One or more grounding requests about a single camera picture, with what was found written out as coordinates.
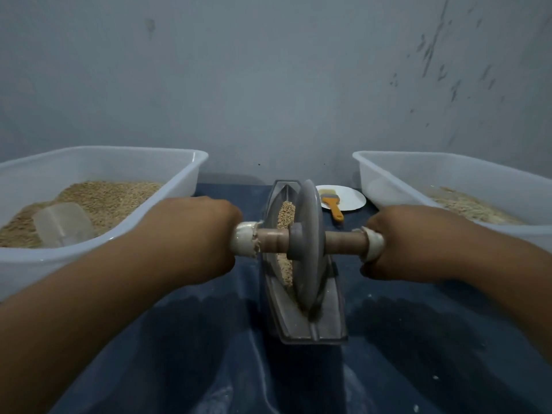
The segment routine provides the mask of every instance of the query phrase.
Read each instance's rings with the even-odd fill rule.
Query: orange brush handle
[[[343,222],[345,219],[340,209],[337,207],[337,204],[340,202],[337,198],[322,198],[322,202],[329,206],[329,209],[332,211],[332,217],[337,222]]]

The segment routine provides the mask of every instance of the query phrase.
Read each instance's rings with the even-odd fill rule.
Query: table
[[[197,195],[259,220],[270,190],[200,184]],[[347,213],[343,228],[375,212]],[[369,280],[357,257],[334,260],[347,345],[268,337],[258,264],[238,258],[230,274],[173,292],[123,330],[52,414],[552,412],[552,369],[478,291]]]

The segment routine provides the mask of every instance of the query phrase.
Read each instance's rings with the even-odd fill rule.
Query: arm
[[[114,335],[156,301],[231,270],[228,244],[240,220],[226,201],[162,201],[131,232],[0,305],[3,410],[46,412]]]
[[[469,283],[502,306],[552,362],[552,254],[440,208],[392,206],[368,226],[386,244],[364,275]]]

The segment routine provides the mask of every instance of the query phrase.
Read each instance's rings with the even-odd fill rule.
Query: white paper plate
[[[320,192],[321,189],[333,189],[336,191],[336,194],[340,197],[340,204],[337,207],[342,212],[354,211],[355,209],[360,209],[366,204],[366,198],[358,190],[351,189],[350,187],[345,186],[333,186],[330,184],[324,184],[316,186],[316,189]],[[325,203],[322,203],[324,209],[329,209],[329,206]]]

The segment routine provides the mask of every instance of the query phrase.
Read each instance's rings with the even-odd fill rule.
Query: forearm
[[[46,412],[114,335],[170,292],[139,247],[115,239],[0,306],[6,412]]]
[[[460,278],[503,307],[552,362],[552,254],[501,236],[466,261]]]

